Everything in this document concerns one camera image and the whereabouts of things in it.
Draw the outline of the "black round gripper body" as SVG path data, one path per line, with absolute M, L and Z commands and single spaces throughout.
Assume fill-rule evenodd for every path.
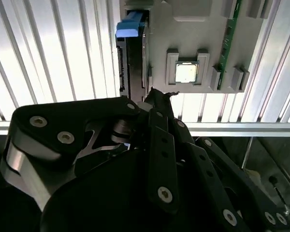
M 223 209 L 204 149 L 178 120 L 150 117 L 144 147 L 61 187 L 43 232 L 218 232 Z

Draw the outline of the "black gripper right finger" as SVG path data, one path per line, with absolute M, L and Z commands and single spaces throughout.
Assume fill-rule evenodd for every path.
M 189 218 L 199 232 L 290 232 L 290 220 L 249 176 L 206 137 L 193 140 L 174 117 L 167 94 L 176 157 L 183 160 L 180 186 Z

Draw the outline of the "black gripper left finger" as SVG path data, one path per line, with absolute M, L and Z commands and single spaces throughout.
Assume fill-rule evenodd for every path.
M 150 117 L 170 117 L 167 94 L 152 88 L 141 102 L 121 96 L 16 109 L 3 157 L 15 175 L 8 182 L 31 196 L 43 212 L 64 185 L 144 147 Z

